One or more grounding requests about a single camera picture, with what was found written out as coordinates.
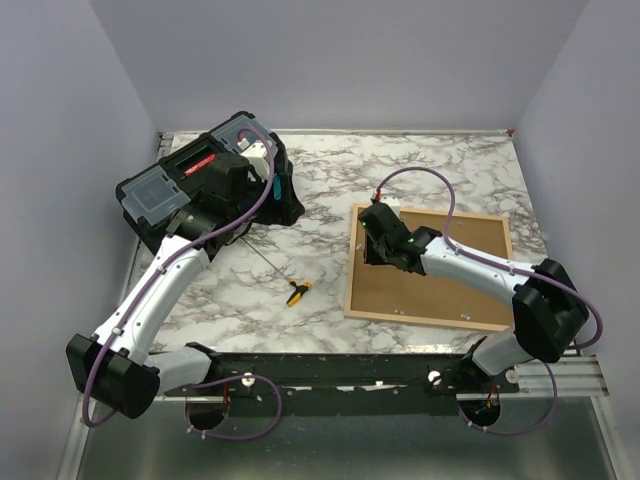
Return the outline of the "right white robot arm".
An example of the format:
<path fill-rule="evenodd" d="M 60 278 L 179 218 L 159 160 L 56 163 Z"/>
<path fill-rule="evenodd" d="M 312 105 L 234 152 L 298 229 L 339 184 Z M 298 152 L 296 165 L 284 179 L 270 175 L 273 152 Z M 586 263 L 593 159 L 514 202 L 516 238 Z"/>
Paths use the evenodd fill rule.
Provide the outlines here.
<path fill-rule="evenodd" d="M 451 279 L 511 308 L 513 325 L 476 342 L 460 361 L 457 373 L 471 391 L 485 390 L 517 364 L 557 362 L 589 318 L 586 301 L 556 261 L 514 262 L 455 243 L 445 231 L 426 226 L 411 231 L 381 201 L 359 213 L 358 222 L 367 264 Z"/>

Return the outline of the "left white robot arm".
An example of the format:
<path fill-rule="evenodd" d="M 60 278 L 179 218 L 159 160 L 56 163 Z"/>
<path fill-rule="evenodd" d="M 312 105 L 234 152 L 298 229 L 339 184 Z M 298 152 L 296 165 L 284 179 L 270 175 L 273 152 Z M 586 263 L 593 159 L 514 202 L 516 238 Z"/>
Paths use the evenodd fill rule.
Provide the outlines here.
<path fill-rule="evenodd" d="M 156 258 L 122 304 L 91 337 L 75 335 L 69 341 L 66 355 L 76 387 L 84 395 L 82 415 L 88 427 L 105 422 L 92 419 L 88 407 L 92 401 L 135 419 L 160 393 L 191 386 L 209 395 L 220 387 L 222 372 L 205 348 L 188 345 L 157 359 L 151 358 L 150 348 L 180 296 L 238 226 L 259 216 L 268 224 L 288 226 L 302 215 L 286 151 L 267 151 L 262 160 L 267 172 L 250 183 L 252 191 L 239 216 L 227 219 L 205 212 L 201 232 L 188 237 L 172 232 L 149 242 Z"/>

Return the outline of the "wooden picture frame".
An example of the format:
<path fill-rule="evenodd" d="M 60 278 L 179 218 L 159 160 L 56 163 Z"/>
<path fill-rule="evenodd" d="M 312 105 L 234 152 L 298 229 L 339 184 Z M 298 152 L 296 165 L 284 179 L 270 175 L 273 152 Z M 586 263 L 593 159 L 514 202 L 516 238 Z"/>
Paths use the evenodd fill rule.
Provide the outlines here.
<path fill-rule="evenodd" d="M 351 210 L 345 317 L 487 332 L 502 331 L 513 323 L 510 302 L 506 305 L 460 282 L 365 264 L 365 233 L 357 216 L 367 206 L 355 203 Z M 446 210 L 405 207 L 400 214 L 410 230 L 419 226 L 442 230 L 446 218 Z M 505 216 L 457 212 L 451 237 L 472 248 L 514 258 Z"/>

